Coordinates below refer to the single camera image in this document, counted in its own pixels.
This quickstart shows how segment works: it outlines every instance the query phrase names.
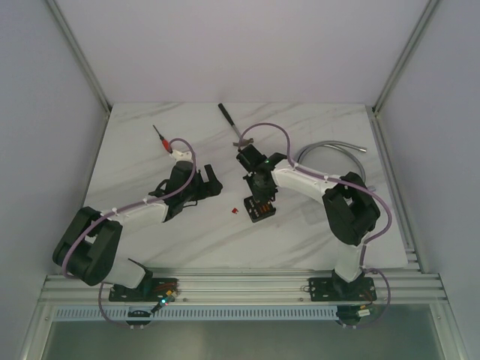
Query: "glass panel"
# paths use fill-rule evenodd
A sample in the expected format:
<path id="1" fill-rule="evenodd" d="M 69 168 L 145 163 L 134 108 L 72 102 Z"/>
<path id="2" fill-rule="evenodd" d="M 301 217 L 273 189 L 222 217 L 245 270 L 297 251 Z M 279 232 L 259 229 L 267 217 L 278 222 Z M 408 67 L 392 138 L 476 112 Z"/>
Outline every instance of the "glass panel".
<path id="1" fill-rule="evenodd" d="M 430 308 L 395 305 L 372 328 L 326 321 L 55 322 L 43 360 L 444 359 Z"/>

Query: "wire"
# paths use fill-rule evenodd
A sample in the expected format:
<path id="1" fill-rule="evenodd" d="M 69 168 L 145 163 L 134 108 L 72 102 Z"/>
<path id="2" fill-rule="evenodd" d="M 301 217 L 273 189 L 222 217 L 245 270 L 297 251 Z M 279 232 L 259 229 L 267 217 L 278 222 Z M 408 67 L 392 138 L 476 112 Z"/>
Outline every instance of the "wire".
<path id="1" fill-rule="evenodd" d="M 74 253 L 74 251 L 77 249 L 78 245 L 80 244 L 80 242 L 82 242 L 82 240 L 98 225 L 100 224 L 102 221 L 104 221 L 105 219 L 109 218 L 110 216 L 113 216 L 113 215 L 117 215 L 117 214 L 120 214 L 120 213 L 123 213 L 123 212 L 126 212 L 128 210 L 131 210 L 131 209 L 135 209 L 135 208 L 138 208 L 140 206 L 143 206 L 143 205 L 148 205 L 148 204 L 152 204 L 152 203 L 157 203 L 161 200 L 165 200 L 165 199 L 168 199 L 169 197 L 173 197 L 175 196 L 176 194 L 180 193 L 181 191 L 183 191 L 192 181 L 192 179 L 194 178 L 195 176 L 195 172 L 197 171 L 197 159 L 195 157 L 195 151 L 194 149 L 192 148 L 192 146 L 190 145 L 189 142 L 187 142 L 186 140 L 184 139 L 180 139 L 180 138 L 175 138 L 175 139 L 172 139 L 170 140 L 169 142 L 169 146 L 171 147 L 172 143 L 176 142 L 176 141 L 179 141 L 181 143 L 184 143 L 188 149 L 190 150 L 191 154 L 192 154 L 192 162 L 193 162 L 193 167 L 192 167 L 192 172 L 190 174 L 190 176 L 188 177 L 187 181 L 181 186 L 179 187 L 177 190 L 175 191 L 172 191 L 171 193 L 168 193 L 164 196 L 161 196 L 157 199 L 148 199 L 146 200 L 146 202 L 144 202 L 143 200 L 142 201 L 139 201 L 139 202 L 134 202 L 132 204 L 129 204 L 129 205 L 126 205 L 126 206 L 123 206 L 119 209 L 117 209 L 116 211 L 111 211 L 105 215 L 103 215 L 102 217 L 98 218 L 96 221 L 94 221 L 93 223 L 90 224 L 89 227 L 87 227 L 85 229 L 85 231 L 83 231 L 80 236 L 75 240 L 75 242 L 70 246 L 70 249 L 68 250 L 67 254 L 65 255 L 65 258 L 63 259 L 63 263 L 61 264 L 61 273 L 63 274 L 63 276 L 65 276 L 66 278 L 70 278 L 70 279 L 74 279 L 75 277 L 72 276 L 72 275 L 69 275 L 68 274 L 68 270 L 67 270 L 67 264 L 68 262 L 70 261 L 70 258 L 72 256 L 72 254 Z M 124 324 L 124 323 L 121 323 L 121 322 L 116 322 L 115 320 L 112 320 L 110 319 L 108 316 L 107 316 L 107 313 L 105 312 L 104 310 L 104 307 L 102 306 L 102 290 L 104 289 L 104 283 L 100 283 L 100 289 L 98 291 L 98 308 L 100 309 L 100 313 L 102 315 L 102 317 L 108 322 L 108 323 L 112 323 L 114 325 L 117 325 L 117 326 L 120 326 L 122 328 L 129 328 L 129 329 L 143 329 L 143 325 L 141 326 L 138 326 L 137 328 L 135 328 L 134 325 L 128 325 L 128 324 Z"/>
<path id="2" fill-rule="evenodd" d="M 363 267 L 364 261 L 365 261 L 365 252 L 367 250 L 367 244 L 369 242 L 372 242 L 375 239 L 378 239 L 380 236 L 385 234 L 387 231 L 389 231 L 390 227 L 392 226 L 393 215 L 392 215 L 392 211 L 390 210 L 387 203 L 380 196 L 378 196 L 377 194 L 373 193 L 372 191 L 368 190 L 365 187 L 359 186 L 357 184 L 353 184 L 353 183 L 348 182 L 348 181 L 344 181 L 340 178 L 331 178 L 328 175 L 323 175 L 323 174 L 320 174 L 318 172 L 310 171 L 308 168 L 305 168 L 302 165 L 300 165 L 299 163 L 296 163 L 295 161 L 293 161 L 292 157 L 290 156 L 290 150 L 291 150 L 290 136 L 287 133 L 287 131 L 285 129 L 283 129 L 280 125 L 273 124 L 271 122 L 260 122 L 258 124 L 253 124 L 250 127 L 248 127 L 241 134 L 240 141 L 242 141 L 242 139 L 244 138 L 245 134 L 248 131 L 250 131 L 251 129 L 256 128 L 258 126 L 272 126 L 273 128 L 277 128 L 278 130 L 283 132 L 283 135 L 285 135 L 285 137 L 286 137 L 286 159 L 288 160 L 290 166 L 293 167 L 294 169 L 298 170 L 300 173 L 304 173 L 305 175 L 313 176 L 314 178 L 324 180 L 326 182 L 334 182 L 336 184 L 341 184 L 341 185 L 347 186 L 349 188 L 354 188 L 356 190 L 359 190 L 359 191 L 361 191 L 363 193 L 366 193 L 366 194 L 370 195 L 371 197 L 373 197 L 385 209 L 385 212 L 387 214 L 387 224 L 385 225 L 385 227 L 382 230 L 380 230 L 379 232 L 377 232 L 376 234 L 370 236 L 369 238 L 367 238 L 363 241 L 363 246 L 361 248 L 361 255 L 360 255 L 360 266 Z"/>
<path id="3" fill-rule="evenodd" d="M 163 290 L 171 290 L 171 289 L 176 289 L 176 283 L 161 283 L 159 285 L 157 285 L 153 291 L 155 293 L 159 292 L 159 291 L 163 291 Z"/>
<path id="4" fill-rule="evenodd" d="M 190 176 L 188 177 L 187 181 L 181 186 L 179 187 L 177 190 L 175 191 L 172 191 L 171 193 L 168 193 L 166 195 L 163 195 L 161 197 L 158 197 L 158 198 L 152 198 L 152 199 L 148 199 L 146 200 L 146 202 L 144 202 L 143 200 L 139 201 L 139 202 L 134 202 L 132 204 L 129 204 L 129 205 L 126 205 L 126 206 L 123 206 L 121 208 L 118 208 L 116 209 L 116 211 L 111 211 L 111 212 L 108 212 L 106 213 L 105 215 L 103 215 L 102 217 L 98 218 L 96 221 L 94 221 L 93 223 L 90 224 L 89 227 L 87 227 L 85 229 L 85 231 L 83 231 L 80 236 L 75 240 L 75 242 L 72 244 L 72 246 L 70 246 L 70 249 L 67 251 L 67 254 L 65 255 L 65 258 L 63 259 L 63 263 L 61 264 L 61 273 L 63 274 L 63 276 L 65 276 L 66 278 L 70 278 L 70 279 L 74 279 L 75 277 L 72 276 L 72 275 L 69 275 L 68 274 L 68 270 L 67 270 L 67 264 L 68 262 L 70 261 L 70 258 L 72 256 L 72 254 L 74 253 L 74 251 L 77 249 L 78 245 L 80 244 L 80 242 L 82 242 L 82 240 L 99 224 L 101 223 L 102 221 L 104 221 L 105 219 L 113 216 L 113 215 L 117 215 L 117 214 L 121 214 L 123 212 L 126 212 L 128 210 L 132 210 L 132 209 L 135 209 L 135 208 L 138 208 L 140 206 L 144 206 L 144 205 L 148 205 L 148 204 L 153 204 L 153 203 L 157 203 L 159 201 L 162 201 L 162 200 L 165 200 L 165 199 L 168 199 L 169 197 L 173 197 L 175 196 L 176 194 L 180 193 L 181 191 L 183 191 L 192 181 L 192 179 L 194 178 L 195 176 L 195 172 L 197 171 L 197 159 L 195 157 L 195 151 L 194 149 L 192 148 L 192 146 L 186 141 L 186 140 L 183 140 L 183 139 L 180 139 L 180 138 L 175 138 L 175 139 L 172 139 L 170 140 L 170 143 L 169 145 L 171 146 L 172 143 L 174 143 L 175 141 L 179 141 L 181 143 L 184 143 L 188 149 L 190 150 L 191 154 L 192 154 L 192 162 L 193 162 L 193 167 L 192 167 L 192 172 L 190 174 Z"/>
<path id="5" fill-rule="evenodd" d="M 301 148 L 297 152 L 294 159 L 297 163 L 301 164 L 303 162 L 303 160 L 305 159 L 305 156 L 307 156 L 309 152 L 313 151 L 316 148 L 324 147 L 324 148 L 334 149 L 334 150 L 337 150 L 338 152 L 341 152 L 342 154 L 344 154 L 345 156 L 350 158 L 350 160 L 352 160 L 355 163 L 355 165 L 360 170 L 361 180 L 363 180 L 363 182 L 366 182 L 367 181 L 367 175 L 365 173 L 365 168 L 363 167 L 360 160 L 354 154 L 352 154 L 350 151 L 345 150 L 341 146 L 344 146 L 344 147 L 350 148 L 350 149 L 355 149 L 358 152 L 364 152 L 364 153 L 367 152 L 367 149 L 362 147 L 362 146 L 353 145 L 353 144 L 350 144 L 348 142 L 343 142 L 343 141 L 326 140 L 326 141 L 315 142 L 313 144 L 304 146 L 303 148 Z"/>
<path id="6" fill-rule="evenodd" d="M 387 309 L 389 308 L 390 303 L 392 301 L 392 290 L 390 289 L 389 279 L 387 279 L 385 274 L 383 274 L 383 272 L 381 272 L 378 268 L 368 268 L 364 272 L 365 272 L 365 274 L 368 274 L 368 273 L 379 274 L 382 277 L 383 281 L 385 281 L 385 285 L 387 286 L 387 302 L 385 304 L 385 307 L 383 308 L 382 313 L 374 321 L 370 321 L 367 324 L 347 325 L 341 319 L 338 319 L 337 322 L 340 325 L 342 325 L 345 329 L 365 329 L 365 328 L 368 328 L 368 327 L 378 323 L 383 318 L 383 316 L 385 315 L 385 313 L 386 313 Z"/>
<path id="7" fill-rule="evenodd" d="M 375 239 L 378 239 L 380 236 L 385 234 L 387 231 L 389 231 L 390 227 L 392 226 L 393 215 L 392 215 L 392 211 L 390 210 L 387 203 L 380 196 L 378 196 L 375 193 L 369 191 L 365 187 L 358 186 L 357 184 L 353 184 L 349 181 L 344 181 L 340 178 L 331 178 L 331 177 L 328 177 L 327 175 L 323 175 L 323 174 L 320 174 L 318 172 L 310 171 L 307 168 L 305 168 L 305 167 L 301 166 L 300 164 L 296 163 L 295 161 L 293 161 L 291 156 L 290 156 L 290 150 L 291 150 L 290 136 L 287 133 L 287 131 L 285 129 L 283 129 L 280 125 L 273 124 L 271 122 L 260 122 L 258 124 L 253 124 L 250 127 L 248 127 L 247 129 L 245 129 L 245 131 L 241 134 L 240 140 L 238 141 L 238 143 L 240 143 L 243 140 L 245 134 L 248 131 L 250 131 L 251 129 L 256 128 L 258 126 L 272 126 L 273 128 L 277 128 L 278 130 L 283 132 L 283 135 L 285 135 L 285 137 L 286 137 L 286 159 L 288 160 L 290 166 L 293 167 L 294 169 L 298 170 L 300 173 L 304 173 L 305 175 L 313 176 L 314 178 L 324 180 L 326 182 L 327 181 L 328 182 L 334 182 L 336 184 L 341 184 L 341 185 L 359 190 L 359 191 L 361 191 L 363 193 L 366 193 L 367 195 L 370 195 L 371 197 L 373 197 L 385 209 L 385 212 L 387 214 L 387 224 L 385 225 L 385 227 L 383 229 L 381 229 L 379 232 L 377 232 L 376 234 L 370 236 L 369 238 L 367 238 L 363 241 L 363 245 L 361 247 L 361 254 L 360 254 L 360 267 L 363 269 L 364 268 L 364 262 L 365 262 L 365 254 L 366 254 L 366 251 L 367 251 L 367 244 L 372 242 Z M 390 284 L 389 284 L 389 280 L 387 279 L 387 277 L 378 268 L 369 268 L 369 269 L 364 270 L 364 272 L 365 272 L 365 274 L 370 273 L 370 272 L 376 272 L 376 273 L 380 274 L 380 276 L 383 278 L 383 280 L 385 281 L 385 285 L 387 286 L 387 303 L 386 303 L 386 306 L 385 306 L 382 314 L 378 318 L 376 318 L 373 322 L 369 322 L 366 325 L 352 327 L 353 329 L 359 329 L 359 328 L 371 326 L 374 323 L 377 323 L 380 319 L 383 318 L 383 315 L 385 314 L 385 312 L 386 312 L 387 308 L 389 307 L 390 302 L 392 300 L 392 293 L 390 291 Z"/>
<path id="8" fill-rule="evenodd" d="M 310 285 L 304 285 L 300 287 L 300 290 L 304 293 L 310 293 Z"/>

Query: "black handled tool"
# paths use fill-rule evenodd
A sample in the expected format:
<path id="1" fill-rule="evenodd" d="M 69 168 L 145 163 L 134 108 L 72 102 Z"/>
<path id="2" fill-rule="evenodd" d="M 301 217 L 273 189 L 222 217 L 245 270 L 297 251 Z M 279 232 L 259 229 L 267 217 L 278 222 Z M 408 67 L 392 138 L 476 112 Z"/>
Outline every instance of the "black handled tool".
<path id="1" fill-rule="evenodd" d="M 239 129 L 236 127 L 235 125 L 235 122 L 233 122 L 232 118 L 230 117 L 230 114 L 228 113 L 227 109 L 225 109 L 225 106 L 222 104 L 222 103 L 219 103 L 218 104 L 218 109 L 220 109 L 220 111 L 222 112 L 223 116 L 225 116 L 225 119 L 228 121 L 228 123 L 230 124 L 230 126 L 233 128 L 233 130 L 235 131 L 235 133 L 237 134 L 238 136 L 238 139 L 240 140 L 240 138 L 242 137 L 242 134 L 240 133 Z M 248 144 L 251 144 L 254 142 L 254 139 L 250 138 L 250 139 L 242 139 L 240 143 L 238 142 L 234 142 L 233 143 L 233 146 L 247 146 Z"/>

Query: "metal rod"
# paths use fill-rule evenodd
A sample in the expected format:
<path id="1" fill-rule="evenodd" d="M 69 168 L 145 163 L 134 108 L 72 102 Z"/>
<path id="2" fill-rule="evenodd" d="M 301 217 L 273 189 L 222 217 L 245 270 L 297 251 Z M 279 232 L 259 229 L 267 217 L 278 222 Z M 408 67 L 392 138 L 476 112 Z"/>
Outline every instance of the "metal rod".
<path id="1" fill-rule="evenodd" d="M 437 10 L 440 2 L 442 0 L 429 0 L 423 13 L 418 19 L 418 22 L 415 25 L 415 28 L 412 31 L 408 41 L 406 42 L 405 47 L 403 48 L 400 57 L 397 60 L 390 76 L 388 77 L 385 85 L 383 86 L 382 92 L 378 97 L 378 100 L 373 107 L 373 113 L 377 116 L 382 108 L 385 106 L 385 102 L 388 100 L 390 93 L 392 92 L 395 85 L 397 85 L 398 80 L 401 77 L 401 74 L 404 72 L 405 67 L 408 64 L 408 61 L 412 58 L 413 53 L 415 52 L 417 46 L 420 43 L 425 31 L 427 30 L 428 25 L 430 24 L 435 11 Z"/>
<path id="2" fill-rule="evenodd" d="M 153 125 L 153 128 L 155 129 L 155 131 L 157 131 L 157 134 L 158 136 L 160 137 L 160 140 L 164 140 L 164 137 L 162 136 L 162 134 L 160 133 L 160 131 L 158 131 L 157 127 L 155 125 Z"/>
<path id="3" fill-rule="evenodd" d="M 239 129 L 237 128 L 236 125 L 232 125 L 233 130 L 235 133 L 238 135 L 238 138 L 240 139 L 242 137 L 242 133 L 240 133 Z"/>
<path id="4" fill-rule="evenodd" d="M 82 70 L 83 75 L 85 76 L 88 84 L 90 85 L 91 90 L 95 94 L 95 97 L 100 102 L 100 105 L 105 109 L 107 114 L 110 114 L 112 106 L 109 104 L 107 96 L 105 96 L 104 90 L 101 88 L 101 85 L 98 82 L 98 79 L 95 76 L 92 68 L 90 67 L 90 64 L 87 61 L 85 55 L 83 54 L 82 49 L 80 49 L 80 45 L 75 39 L 74 33 L 71 31 L 70 26 L 68 26 L 67 20 L 65 19 L 65 16 L 60 10 L 59 5 L 57 4 L 56 0 L 45 0 L 45 3 L 50 10 L 50 13 L 55 20 L 58 29 L 64 36 L 64 39 L 67 41 L 67 44 L 70 47 L 71 52 L 73 53 L 73 57 L 75 58 L 77 64 Z"/>

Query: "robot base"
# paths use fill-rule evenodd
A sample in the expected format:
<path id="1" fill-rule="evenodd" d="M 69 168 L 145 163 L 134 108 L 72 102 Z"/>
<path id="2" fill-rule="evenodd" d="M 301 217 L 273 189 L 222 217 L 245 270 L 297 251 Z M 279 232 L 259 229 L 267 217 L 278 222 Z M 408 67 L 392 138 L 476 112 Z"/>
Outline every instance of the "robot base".
<path id="1" fill-rule="evenodd" d="M 377 300 L 374 279 L 359 276 L 351 283 L 332 277 L 311 277 L 308 279 L 312 302 L 374 302 Z"/>
<path id="2" fill-rule="evenodd" d="M 148 288 L 144 286 L 142 289 L 129 289 L 115 284 L 110 289 L 108 299 L 110 302 L 159 302 L 167 297 L 168 290 L 176 290 L 178 286 L 178 280 L 173 277 L 158 277 L 150 281 Z"/>

